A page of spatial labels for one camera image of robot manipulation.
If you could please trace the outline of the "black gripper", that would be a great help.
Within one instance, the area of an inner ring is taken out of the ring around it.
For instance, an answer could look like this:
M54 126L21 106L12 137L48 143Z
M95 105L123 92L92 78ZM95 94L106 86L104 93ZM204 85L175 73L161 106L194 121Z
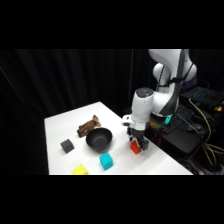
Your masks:
M136 140L138 144L140 144L140 148L142 151L145 151L148 149L149 141L144 138L144 132L135 130L133 128L128 127L127 128L127 134L128 134L128 142L129 145Z

